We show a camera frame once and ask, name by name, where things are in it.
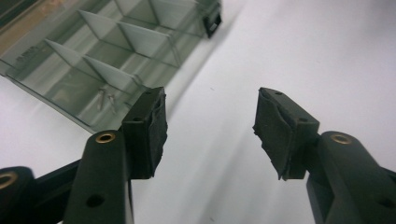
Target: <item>transparent plastic box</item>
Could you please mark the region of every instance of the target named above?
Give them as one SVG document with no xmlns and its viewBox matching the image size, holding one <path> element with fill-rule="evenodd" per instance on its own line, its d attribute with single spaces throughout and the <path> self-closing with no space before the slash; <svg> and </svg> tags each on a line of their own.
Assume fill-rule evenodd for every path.
<svg viewBox="0 0 396 224">
<path fill-rule="evenodd" d="M 219 1 L 36 1 L 0 28 L 0 74 L 90 132 L 118 129 L 219 25 Z"/>
</svg>

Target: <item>white table surface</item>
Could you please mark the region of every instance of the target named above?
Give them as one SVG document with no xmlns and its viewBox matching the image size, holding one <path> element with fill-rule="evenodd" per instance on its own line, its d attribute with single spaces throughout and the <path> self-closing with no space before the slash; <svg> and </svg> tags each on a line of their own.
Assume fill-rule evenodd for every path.
<svg viewBox="0 0 396 224">
<path fill-rule="evenodd" d="M 156 176 L 133 181 L 135 223 L 314 223 L 306 179 L 278 181 L 253 134 L 259 87 L 396 171 L 395 12 L 395 1 L 223 0 L 224 23 L 165 89 L 169 137 Z M 81 157 L 91 134 L 5 78 L 0 103 L 0 167 L 41 176 Z"/>
</svg>

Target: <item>screw hole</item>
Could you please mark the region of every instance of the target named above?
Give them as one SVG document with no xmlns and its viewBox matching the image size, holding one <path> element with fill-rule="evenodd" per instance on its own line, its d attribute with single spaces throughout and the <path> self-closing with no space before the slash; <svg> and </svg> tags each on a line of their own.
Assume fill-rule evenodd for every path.
<svg viewBox="0 0 396 224">
<path fill-rule="evenodd" d="M 101 135 L 96 137 L 97 143 L 108 143 L 113 141 L 116 138 L 114 133 L 102 133 Z"/>
<path fill-rule="evenodd" d="M 99 194 L 93 194 L 87 200 L 87 205 L 91 208 L 97 207 L 105 202 L 105 199 Z"/>
<path fill-rule="evenodd" d="M 0 177 L 0 185 L 7 183 L 11 179 L 11 176 L 2 176 Z"/>
<path fill-rule="evenodd" d="M 339 134 L 339 133 L 333 134 L 331 136 L 331 139 L 334 142 L 337 142 L 339 144 L 344 144 L 344 145 L 348 145 L 348 144 L 352 143 L 352 140 L 349 137 L 347 137 L 345 135 L 342 135 L 342 134 Z"/>
<path fill-rule="evenodd" d="M 12 185 L 17 179 L 18 175 L 13 171 L 0 174 L 0 189 Z"/>
</svg>

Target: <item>black plastic arm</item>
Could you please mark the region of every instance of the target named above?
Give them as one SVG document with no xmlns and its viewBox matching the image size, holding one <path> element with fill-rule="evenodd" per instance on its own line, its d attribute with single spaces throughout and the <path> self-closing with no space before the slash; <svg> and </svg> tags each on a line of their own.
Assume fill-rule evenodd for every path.
<svg viewBox="0 0 396 224">
<path fill-rule="evenodd" d="M 396 223 L 395 174 L 358 139 L 318 135 L 318 121 L 280 91 L 261 88 L 255 134 L 279 176 L 302 178 L 317 223 Z"/>
<path fill-rule="evenodd" d="M 150 89 L 119 131 L 87 141 L 80 161 L 38 179 L 27 167 L 1 169 L 0 223 L 133 223 L 130 179 L 154 176 L 166 131 L 164 90 Z"/>
</svg>

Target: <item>clear plastic organizer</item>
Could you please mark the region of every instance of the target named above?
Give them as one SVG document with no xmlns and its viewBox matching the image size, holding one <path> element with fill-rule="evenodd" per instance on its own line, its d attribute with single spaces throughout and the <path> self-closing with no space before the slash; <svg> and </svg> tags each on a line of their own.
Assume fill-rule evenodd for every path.
<svg viewBox="0 0 396 224">
<path fill-rule="evenodd" d="M 37 1 L 0 30 L 0 74 L 90 132 L 118 129 L 219 25 L 216 0 Z"/>
</svg>

